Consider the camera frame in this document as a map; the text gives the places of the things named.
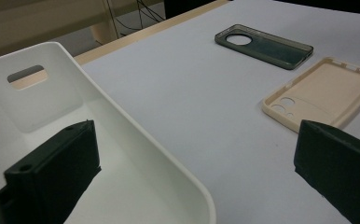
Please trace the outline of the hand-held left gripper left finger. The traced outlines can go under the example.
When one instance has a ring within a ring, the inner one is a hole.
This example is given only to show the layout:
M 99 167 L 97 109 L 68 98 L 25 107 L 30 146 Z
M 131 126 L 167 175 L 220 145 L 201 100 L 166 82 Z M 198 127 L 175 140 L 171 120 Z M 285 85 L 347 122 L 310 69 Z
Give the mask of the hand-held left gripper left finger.
M 94 122 L 70 125 L 5 170 L 8 224 L 63 224 L 101 171 Z

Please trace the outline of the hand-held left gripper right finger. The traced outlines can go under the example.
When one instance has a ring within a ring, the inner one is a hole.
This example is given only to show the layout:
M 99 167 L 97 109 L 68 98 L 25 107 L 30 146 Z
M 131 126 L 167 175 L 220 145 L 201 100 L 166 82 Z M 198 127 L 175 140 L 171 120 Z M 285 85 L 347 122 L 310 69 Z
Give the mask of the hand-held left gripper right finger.
M 303 120 L 295 171 L 352 224 L 360 224 L 360 140 L 324 123 Z

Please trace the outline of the beige phone case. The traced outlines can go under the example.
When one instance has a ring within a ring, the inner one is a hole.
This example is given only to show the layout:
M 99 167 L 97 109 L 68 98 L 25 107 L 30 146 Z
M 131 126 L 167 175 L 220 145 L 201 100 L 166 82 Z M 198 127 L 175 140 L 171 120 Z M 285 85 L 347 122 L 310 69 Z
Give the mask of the beige phone case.
M 267 96 L 262 110 L 294 132 L 304 119 L 342 129 L 360 112 L 360 67 L 324 58 Z

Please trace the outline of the white plastic storage bin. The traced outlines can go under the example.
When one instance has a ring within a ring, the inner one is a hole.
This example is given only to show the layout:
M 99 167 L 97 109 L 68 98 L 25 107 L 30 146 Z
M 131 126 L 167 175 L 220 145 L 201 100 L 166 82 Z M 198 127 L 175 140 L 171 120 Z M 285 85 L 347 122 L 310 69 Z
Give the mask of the white plastic storage bin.
M 95 124 L 102 170 L 66 224 L 215 224 L 206 187 L 56 42 L 0 57 L 0 189 L 4 171 L 55 133 Z

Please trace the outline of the dark translucent phone case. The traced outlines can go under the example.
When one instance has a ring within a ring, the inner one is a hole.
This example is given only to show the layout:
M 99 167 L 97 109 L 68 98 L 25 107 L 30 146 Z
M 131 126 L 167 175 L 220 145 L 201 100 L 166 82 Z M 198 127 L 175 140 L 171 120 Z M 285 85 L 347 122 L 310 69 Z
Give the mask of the dark translucent phone case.
M 235 44 L 228 40 L 237 35 L 249 38 L 250 42 Z M 313 47 L 310 45 L 258 31 L 242 24 L 234 24 L 216 34 L 215 43 L 286 70 L 296 69 L 313 53 Z

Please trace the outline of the white table sheet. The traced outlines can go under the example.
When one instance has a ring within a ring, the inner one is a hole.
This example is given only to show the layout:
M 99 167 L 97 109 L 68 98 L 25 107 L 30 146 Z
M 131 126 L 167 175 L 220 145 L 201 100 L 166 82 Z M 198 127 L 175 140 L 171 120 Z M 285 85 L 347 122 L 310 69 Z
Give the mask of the white table sheet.
M 106 45 L 85 71 L 208 188 L 218 224 L 349 224 L 296 173 L 295 133 L 262 111 L 294 73 L 217 45 L 234 24 L 360 66 L 360 14 L 231 0 Z

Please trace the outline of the black curtain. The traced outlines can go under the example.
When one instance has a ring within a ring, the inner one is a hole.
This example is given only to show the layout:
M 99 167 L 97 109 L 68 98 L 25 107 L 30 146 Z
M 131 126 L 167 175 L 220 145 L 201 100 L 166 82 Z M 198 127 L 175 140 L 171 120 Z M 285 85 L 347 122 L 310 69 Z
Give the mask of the black curtain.
M 254 11 L 268 14 L 275 7 L 279 11 L 285 8 L 310 7 L 360 14 L 360 0 L 163 0 L 163 3 L 166 18 L 169 19 L 219 1 L 224 2 L 224 8 L 239 15 Z

